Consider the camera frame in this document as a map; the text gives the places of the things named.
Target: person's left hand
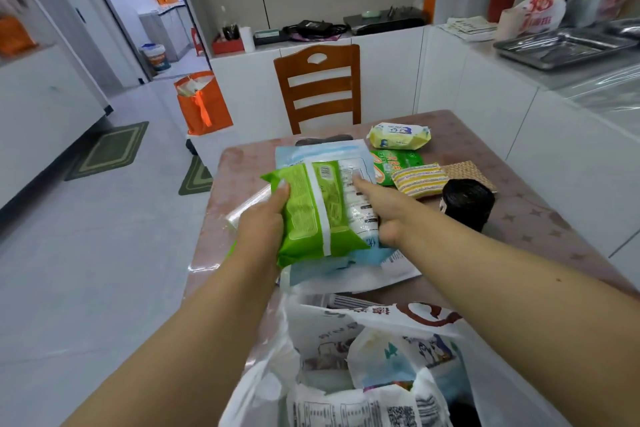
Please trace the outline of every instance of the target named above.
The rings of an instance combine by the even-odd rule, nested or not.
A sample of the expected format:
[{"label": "person's left hand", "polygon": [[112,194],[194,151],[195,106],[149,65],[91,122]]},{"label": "person's left hand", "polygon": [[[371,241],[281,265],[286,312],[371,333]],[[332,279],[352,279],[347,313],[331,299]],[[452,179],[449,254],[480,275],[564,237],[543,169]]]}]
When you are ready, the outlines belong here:
[{"label": "person's left hand", "polygon": [[282,180],[268,201],[251,206],[242,213],[234,254],[261,264],[275,265],[282,244],[284,220],[282,208],[289,199],[289,184]]}]

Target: black roll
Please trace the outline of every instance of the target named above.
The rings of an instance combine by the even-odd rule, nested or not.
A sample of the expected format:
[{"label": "black roll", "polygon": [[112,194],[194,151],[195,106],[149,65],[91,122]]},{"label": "black roll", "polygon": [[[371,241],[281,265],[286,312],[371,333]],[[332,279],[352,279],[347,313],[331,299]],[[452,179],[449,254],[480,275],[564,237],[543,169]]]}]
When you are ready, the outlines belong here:
[{"label": "black roll", "polygon": [[440,211],[482,232],[494,203],[491,190],[475,179],[450,179],[442,189]]}]

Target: forearm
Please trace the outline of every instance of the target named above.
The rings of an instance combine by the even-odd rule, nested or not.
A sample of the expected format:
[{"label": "forearm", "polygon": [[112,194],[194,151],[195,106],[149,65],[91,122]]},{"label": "forearm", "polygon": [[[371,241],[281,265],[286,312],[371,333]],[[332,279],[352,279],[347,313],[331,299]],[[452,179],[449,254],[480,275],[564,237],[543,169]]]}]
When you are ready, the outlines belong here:
[{"label": "forearm", "polygon": [[[510,365],[577,425],[624,424],[640,382],[635,300],[423,206],[409,214],[403,253]],[[595,338],[615,344],[606,365]]]},{"label": "forearm", "polygon": [[65,427],[215,425],[274,289],[275,264],[230,257]]}]

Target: table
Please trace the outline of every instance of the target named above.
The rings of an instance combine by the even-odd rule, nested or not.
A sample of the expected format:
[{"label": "table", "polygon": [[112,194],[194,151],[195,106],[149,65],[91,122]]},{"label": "table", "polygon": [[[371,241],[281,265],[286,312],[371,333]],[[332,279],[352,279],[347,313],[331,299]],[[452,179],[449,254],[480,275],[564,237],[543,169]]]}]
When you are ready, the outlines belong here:
[{"label": "table", "polygon": [[[472,160],[499,190],[497,200],[483,233],[546,259],[560,262],[596,277],[612,286],[635,294],[634,287],[613,266],[584,241],[572,227],[509,166],[495,155],[482,140],[449,110],[409,115],[391,122],[428,126],[432,139],[418,152],[425,164],[441,165]],[[189,268],[184,296],[197,289],[224,260],[234,241],[235,231],[225,215],[264,187],[260,175],[275,168],[277,146],[291,146],[302,137],[329,137],[338,133],[363,139],[374,123],[316,131],[313,135],[297,135],[272,139],[226,149],[218,166],[211,189],[198,244]],[[426,202],[438,206],[440,198]],[[416,277],[393,286],[358,294],[372,302],[428,302],[451,307],[424,277]]]}]

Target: stainless steel tray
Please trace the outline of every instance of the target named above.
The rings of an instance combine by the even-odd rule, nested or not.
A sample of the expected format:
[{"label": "stainless steel tray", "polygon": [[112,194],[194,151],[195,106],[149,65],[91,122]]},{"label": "stainless steel tray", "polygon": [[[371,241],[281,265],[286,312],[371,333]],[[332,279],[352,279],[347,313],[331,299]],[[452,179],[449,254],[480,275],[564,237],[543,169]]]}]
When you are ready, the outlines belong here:
[{"label": "stainless steel tray", "polygon": [[495,42],[500,56],[549,70],[596,59],[637,45],[622,37],[586,29],[557,29]]},{"label": "stainless steel tray", "polygon": [[640,39],[640,18],[610,21],[607,23],[607,32],[619,35],[620,37]]}]

